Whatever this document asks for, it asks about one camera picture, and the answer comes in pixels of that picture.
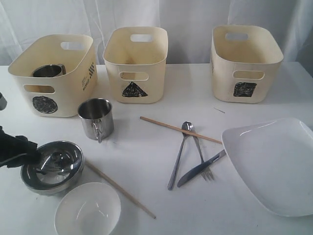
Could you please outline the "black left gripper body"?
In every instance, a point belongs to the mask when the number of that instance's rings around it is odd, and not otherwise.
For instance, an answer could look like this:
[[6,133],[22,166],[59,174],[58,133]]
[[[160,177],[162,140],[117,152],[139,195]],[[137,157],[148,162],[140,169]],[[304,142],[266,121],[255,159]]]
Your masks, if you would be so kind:
[[25,136],[11,136],[0,127],[0,166],[7,168],[38,163],[37,143]]

